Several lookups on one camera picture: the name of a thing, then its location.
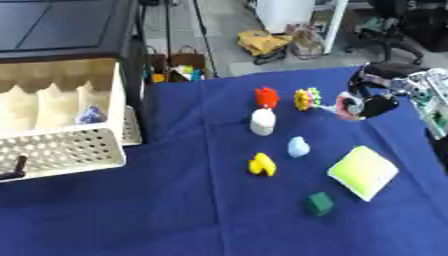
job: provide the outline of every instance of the blue object in basket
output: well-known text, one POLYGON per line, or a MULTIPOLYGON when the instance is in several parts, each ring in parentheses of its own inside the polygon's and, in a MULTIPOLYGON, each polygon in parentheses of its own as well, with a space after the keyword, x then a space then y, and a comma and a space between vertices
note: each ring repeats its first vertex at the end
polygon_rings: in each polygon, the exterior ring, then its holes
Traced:
POLYGON ((97 106, 87 107, 76 117, 76 124, 96 124, 104 121, 106 121, 106 115, 97 106))

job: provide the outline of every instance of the yellow bag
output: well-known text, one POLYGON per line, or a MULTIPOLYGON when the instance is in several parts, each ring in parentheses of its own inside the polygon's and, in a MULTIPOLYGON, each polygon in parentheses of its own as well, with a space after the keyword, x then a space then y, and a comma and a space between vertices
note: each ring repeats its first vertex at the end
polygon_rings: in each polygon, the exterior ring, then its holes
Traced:
POLYGON ((253 56, 268 54, 292 41, 292 36, 273 36, 263 30, 238 33, 238 44, 253 56))

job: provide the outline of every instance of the white cabinet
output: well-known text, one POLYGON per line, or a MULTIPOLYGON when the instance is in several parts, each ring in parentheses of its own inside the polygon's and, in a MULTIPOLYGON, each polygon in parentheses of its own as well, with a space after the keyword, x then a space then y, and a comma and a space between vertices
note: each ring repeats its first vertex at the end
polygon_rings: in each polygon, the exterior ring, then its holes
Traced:
POLYGON ((311 19, 315 0, 258 0, 257 16, 270 33, 284 33, 288 24, 311 19))

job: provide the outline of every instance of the yellow toy block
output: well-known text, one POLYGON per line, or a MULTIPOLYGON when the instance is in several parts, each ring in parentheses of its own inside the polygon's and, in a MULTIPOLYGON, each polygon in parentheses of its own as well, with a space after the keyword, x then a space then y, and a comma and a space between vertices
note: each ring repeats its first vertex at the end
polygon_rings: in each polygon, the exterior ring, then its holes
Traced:
POLYGON ((253 160, 249 161, 249 171, 255 175, 260 175, 265 171, 268 176, 274 176, 277 166, 266 154, 258 153, 253 160))
POLYGON ((294 104, 299 111, 307 111, 311 107, 312 101, 308 91, 300 89, 294 94, 294 104))

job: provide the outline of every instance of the black cable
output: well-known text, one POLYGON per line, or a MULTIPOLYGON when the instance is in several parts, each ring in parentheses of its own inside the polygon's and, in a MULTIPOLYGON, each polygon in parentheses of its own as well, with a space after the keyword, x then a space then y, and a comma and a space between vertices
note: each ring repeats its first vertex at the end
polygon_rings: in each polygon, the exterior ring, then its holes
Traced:
POLYGON ((198 1, 193 0, 194 9, 196 11, 196 16, 198 17, 199 27, 201 29, 202 37, 204 38, 205 47, 207 48, 207 53, 210 59, 210 64, 212 65, 213 77, 218 78, 218 71, 216 70, 215 60, 213 59, 212 51, 210 48, 210 43, 207 38, 207 28, 202 20, 201 10, 199 9, 198 1))

